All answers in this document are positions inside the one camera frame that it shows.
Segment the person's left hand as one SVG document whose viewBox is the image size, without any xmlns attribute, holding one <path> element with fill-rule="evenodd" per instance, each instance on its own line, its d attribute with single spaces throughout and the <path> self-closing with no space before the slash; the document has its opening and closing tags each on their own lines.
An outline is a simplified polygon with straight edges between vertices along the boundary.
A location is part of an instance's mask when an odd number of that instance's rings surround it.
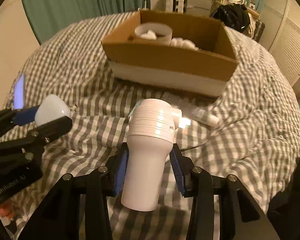
<svg viewBox="0 0 300 240">
<path fill-rule="evenodd" d="M 14 206 L 10 199 L 0 204 L 0 218 L 12 219 L 14 213 Z"/>
</svg>

